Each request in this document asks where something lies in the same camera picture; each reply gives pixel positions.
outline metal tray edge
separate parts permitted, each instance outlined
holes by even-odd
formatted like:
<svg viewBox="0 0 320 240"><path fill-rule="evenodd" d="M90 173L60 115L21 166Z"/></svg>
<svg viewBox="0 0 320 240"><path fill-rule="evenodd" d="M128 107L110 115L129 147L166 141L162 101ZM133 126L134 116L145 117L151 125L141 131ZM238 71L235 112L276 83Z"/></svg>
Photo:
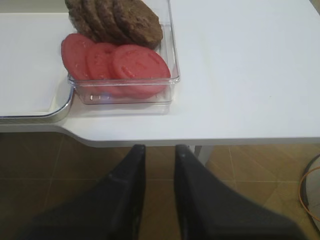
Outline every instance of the metal tray edge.
<svg viewBox="0 0 320 240"><path fill-rule="evenodd" d="M50 124L55 123L67 116L72 105L74 88L71 87L68 101L63 107L47 115L39 116L0 116L0 125L4 124Z"/></svg>

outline sliced tomato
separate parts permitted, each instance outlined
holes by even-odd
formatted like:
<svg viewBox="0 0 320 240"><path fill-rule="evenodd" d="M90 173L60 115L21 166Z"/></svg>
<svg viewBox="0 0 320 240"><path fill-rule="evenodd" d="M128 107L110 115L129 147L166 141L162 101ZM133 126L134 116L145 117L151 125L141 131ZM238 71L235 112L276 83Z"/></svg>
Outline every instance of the sliced tomato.
<svg viewBox="0 0 320 240"><path fill-rule="evenodd" d="M153 50L138 45L122 45L111 56L112 75L118 79L170 78L166 62ZM148 99L166 88L166 85L132 85L123 88L132 98Z"/></svg>
<svg viewBox="0 0 320 240"><path fill-rule="evenodd" d="M109 71L111 62L111 53L117 48L116 45L107 42L101 42L93 45L87 52L86 63L89 74L93 80L112 79ZM99 94L109 93L113 97L124 97L125 94L117 86L97 86L96 91Z"/></svg>
<svg viewBox="0 0 320 240"><path fill-rule="evenodd" d="M92 79L110 79L109 72L110 55L117 46L100 42L93 45L87 52L86 62Z"/></svg>
<svg viewBox="0 0 320 240"><path fill-rule="evenodd" d="M95 43L89 38L72 33L61 44L62 61L75 80L89 80L89 70L86 64L86 54Z"/></svg>

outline white tray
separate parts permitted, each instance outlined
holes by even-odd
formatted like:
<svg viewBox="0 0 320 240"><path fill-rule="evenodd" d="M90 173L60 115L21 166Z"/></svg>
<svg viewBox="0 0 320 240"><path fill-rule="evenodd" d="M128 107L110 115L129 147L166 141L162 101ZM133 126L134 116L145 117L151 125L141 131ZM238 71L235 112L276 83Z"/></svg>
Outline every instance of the white tray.
<svg viewBox="0 0 320 240"><path fill-rule="evenodd" d="M57 121L52 116L69 109L73 89L60 46L73 31L67 13L0 13L0 123Z"/></svg>

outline table leg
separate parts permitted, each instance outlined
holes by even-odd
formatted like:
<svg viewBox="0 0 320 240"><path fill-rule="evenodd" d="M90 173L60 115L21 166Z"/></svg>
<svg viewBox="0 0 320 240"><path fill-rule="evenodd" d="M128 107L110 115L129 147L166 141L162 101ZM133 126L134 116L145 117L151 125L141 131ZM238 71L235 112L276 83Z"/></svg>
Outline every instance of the table leg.
<svg viewBox="0 0 320 240"><path fill-rule="evenodd" d="M210 155L214 150L214 146L189 146L194 155L199 159L199 161L205 166L209 161Z"/></svg>

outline brown floor tile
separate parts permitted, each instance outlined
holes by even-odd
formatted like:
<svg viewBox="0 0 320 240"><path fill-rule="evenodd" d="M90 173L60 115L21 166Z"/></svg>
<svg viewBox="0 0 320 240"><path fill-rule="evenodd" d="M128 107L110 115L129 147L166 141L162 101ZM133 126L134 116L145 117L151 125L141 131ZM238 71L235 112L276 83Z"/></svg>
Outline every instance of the brown floor tile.
<svg viewBox="0 0 320 240"><path fill-rule="evenodd" d="M297 182L237 182L236 186L242 195L295 221L310 240L320 240L299 203Z"/></svg>
<svg viewBox="0 0 320 240"><path fill-rule="evenodd" d="M3 133L0 136L0 178L51 178L62 135Z"/></svg>
<svg viewBox="0 0 320 240"><path fill-rule="evenodd" d="M173 181L147 181L139 240L151 239L181 239Z"/></svg>
<svg viewBox="0 0 320 240"><path fill-rule="evenodd" d="M277 180L277 177L258 164L243 146L230 146L230 152L236 181Z"/></svg>
<svg viewBox="0 0 320 240"><path fill-rule="evenodd" d="M312 144L232 146L236 181L298 182L308 162L320 153Z"/></svg>
<svg viewBox="0 0 320 240"><path fill-rule="evenodd" d="M229 188L237 191L237 184L235 181L222 181L225 185L227 185Z"/></svg>
<svg viewBox="0 0 320 240"><path fill-rule="evenodd" d="M125 157L130 148L95 148L66 136L53 177L55 179L99 179Z"/></svg>
<svg viewBox="0 0 320 240"><path fill-rule="evenodd" d="M229 146L214 146L206 167L220 180L235 180Z"/></svg>
<svg viewBox="0 0 320 240"><path fill-rule="evenodd" d="M276 182L236 182L238 193L260 205L266 203L277 187Z"/></svg>
<svg viewBox="0 0 320 240"><path fill-rule="evenodd" d="M146 178L172 180L175 170L175 147L147 147Z"/></svg>
<svg viewBox="0 0 320 240"><path fill-rule="evenodd" d="M53 180L47 197L46 209L71 201L96 184L96 180Z"/></svg>
<svg viewBox="0 0 320 240"><path fill-rule="evenodd" d="M48 187L48 180L0 180L1 240L12 239L44 210Z"/></svg>

